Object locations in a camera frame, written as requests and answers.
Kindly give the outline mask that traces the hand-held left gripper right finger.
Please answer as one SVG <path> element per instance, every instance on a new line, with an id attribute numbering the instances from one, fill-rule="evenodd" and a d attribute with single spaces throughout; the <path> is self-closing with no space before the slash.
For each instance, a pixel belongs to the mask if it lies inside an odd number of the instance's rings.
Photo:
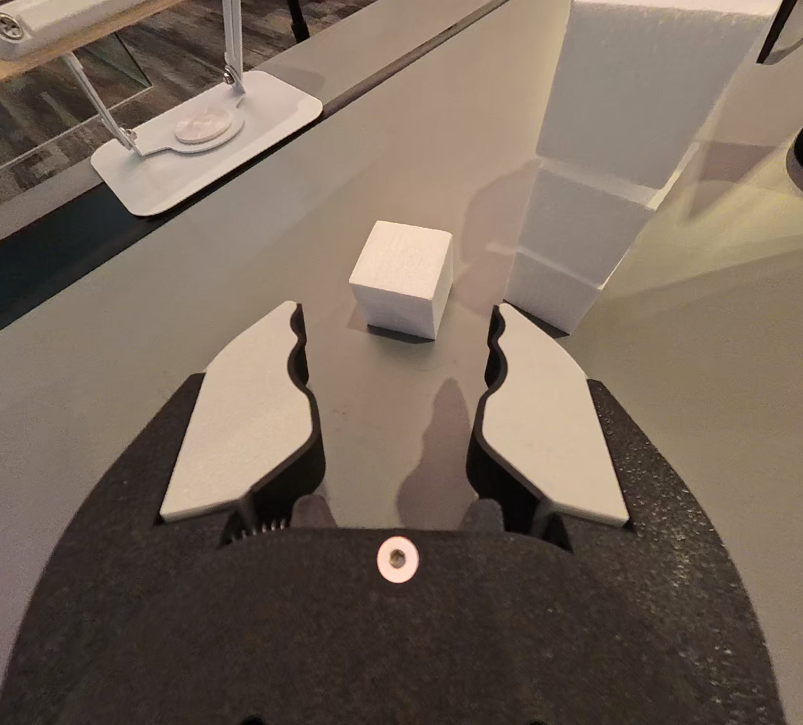
<path id="1" fill-rule="evenodd" d="M 558 519 L 626 531 L 630 513 L 586 373 L 509 303 L 492 310 L 467 479 L 504 532 L 543 538 Z"/>

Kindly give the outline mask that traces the white hard foam cube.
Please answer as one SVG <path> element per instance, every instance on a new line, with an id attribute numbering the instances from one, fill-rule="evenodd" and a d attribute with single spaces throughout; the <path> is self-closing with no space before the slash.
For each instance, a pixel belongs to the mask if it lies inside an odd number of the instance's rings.
<path id="1" fill-rule="evenodd" d="M 601 286 L 654 216 L 663 190 L 594 178 L 545 161 L 518 245 L 545 264 Z"/>
<path id="2" fill-rule="evenodd" d="M 537 154 L 661 188 L 783 2 L 574 0 Z"/>
<path id="3" fill-rule="evenodd" d="M 571 334 L 605 288 L 517 249 L 504 299 L 553 328 Z"/>
<path id="4" fill-rule="evenodd" d="M 378 221 L 348 284 L 369 327 L 435 340 L 453 279 L 451 233 Z"/>

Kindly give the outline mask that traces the wooden book stand white base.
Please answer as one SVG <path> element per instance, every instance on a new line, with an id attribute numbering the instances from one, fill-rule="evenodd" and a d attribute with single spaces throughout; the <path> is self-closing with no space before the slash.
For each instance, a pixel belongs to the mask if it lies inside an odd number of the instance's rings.
<path id="1" fill-rule="evenodd" d="M 113 139 L 90 163 L 131 214 L 173 209 L 315 121 L 320 100 L 244 70 L 242 0 L 222 0 L 222 83 L 136 128 L 118 124 L 76 49 L 186 0 L 2 0 L 2 79 L 59 59 Z"/>

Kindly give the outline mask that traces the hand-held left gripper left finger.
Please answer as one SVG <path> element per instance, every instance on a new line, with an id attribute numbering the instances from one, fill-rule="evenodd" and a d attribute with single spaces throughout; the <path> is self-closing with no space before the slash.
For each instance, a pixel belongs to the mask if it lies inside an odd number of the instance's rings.
<path id="1" fill-rule="evenodd" d="M 300 303 L 285 301 L 207 366 L 160 508 L 163 523 L 230 514 L 226 538 L 287 528 L 325 477 Z"/>

